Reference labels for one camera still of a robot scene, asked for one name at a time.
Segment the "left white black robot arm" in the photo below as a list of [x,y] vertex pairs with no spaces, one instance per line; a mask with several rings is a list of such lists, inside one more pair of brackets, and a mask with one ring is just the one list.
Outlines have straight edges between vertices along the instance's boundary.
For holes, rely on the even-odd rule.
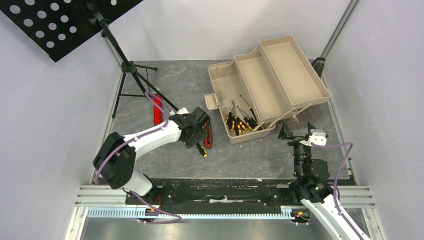
[[170,143],[182,142],[188,149],[199,145],[207,136],[204,125],[209,120],[200,107],[192,112],[182,108],[171,111],[164,122],[149,129],[127,135],[110,133],[93,160],[94,183],[103,178],[111,189],[135,192],[144,204],[152,204],[157,191],[144,173],[134,171],[136,160]]

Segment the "screwdriver black handle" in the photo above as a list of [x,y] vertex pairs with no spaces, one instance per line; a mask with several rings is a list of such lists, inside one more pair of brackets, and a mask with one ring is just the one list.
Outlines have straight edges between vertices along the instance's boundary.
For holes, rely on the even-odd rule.
[[249,102],[242,95],[240,95],[240,97],[245,102],[245,104],[248,106],[248,109],[252,113],[252,116],[253,116],[254,120],[257,121],[258,119],[256,117],[256,114],[254,112],[253,107],[249,104]]

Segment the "beige plastic tool box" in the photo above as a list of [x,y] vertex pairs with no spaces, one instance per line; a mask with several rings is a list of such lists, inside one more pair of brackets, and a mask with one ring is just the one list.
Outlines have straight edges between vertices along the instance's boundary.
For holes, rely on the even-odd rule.
[[242,95],[253,107],[259,125],[236,135],[226,130],[231,144],[267,136],[277,122],[296,119],[306,109],[325,103],[331,94],[292,35],[261,40],[250,53],[208,66],[212,93],[205,95],[209,110],[218,110],[225,127],[231,100],[234,115],[244,121],[239,106],[253,118]]

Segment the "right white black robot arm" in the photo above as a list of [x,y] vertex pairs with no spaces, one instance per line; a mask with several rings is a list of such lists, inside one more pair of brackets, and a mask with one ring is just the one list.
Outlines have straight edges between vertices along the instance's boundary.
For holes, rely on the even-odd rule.
[[332,184],[327,161],[312,157],[312,148],[334,149],[347,146],[342,159],[343,166],[353,148],[352,142],[336,145],[327,144],[328,134],[317,129],[310,121],[307,134],[294,135],[286,123],[281,124],[278,139],[286,140],[293,148],[293,175],[295,180],[289,184],[289,199],[295,204],[302,204],[315,215],[334,240],[368,240],[370,237],[361,230],[345,211],[339,199],[338,176]]

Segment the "screwdriver yellow black sideways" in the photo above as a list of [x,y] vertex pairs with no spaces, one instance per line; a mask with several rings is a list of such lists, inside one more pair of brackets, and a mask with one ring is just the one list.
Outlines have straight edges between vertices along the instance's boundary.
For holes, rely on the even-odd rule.
[[233,132],[235,130],[234,107],[235,107],[235,102],[231,100],[231,106],[229,108],[229,113],[226,120],[226,124],[230,132]]

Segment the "red black utility knife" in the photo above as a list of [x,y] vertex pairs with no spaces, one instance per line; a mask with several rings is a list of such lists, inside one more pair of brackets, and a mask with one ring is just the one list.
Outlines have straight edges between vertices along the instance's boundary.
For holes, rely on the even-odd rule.
[[206,123],[203,126],[203,129],[206,133],[206,137],[203,141],[203,144],[207,149],[211,149],[213,145],[213,134],[212,134],[212,127],[211,127],[210,120],[206,121]]

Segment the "screwdriver yellow black extra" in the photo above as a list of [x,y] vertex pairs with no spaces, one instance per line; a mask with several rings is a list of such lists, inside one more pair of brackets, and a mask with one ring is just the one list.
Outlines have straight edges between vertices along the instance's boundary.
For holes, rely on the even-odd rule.
[[236,122],[237,122],[237,126],[241,130],[243,130],[243,131],[247,131],[248,130],[247,125],[238,116],[236,117]]

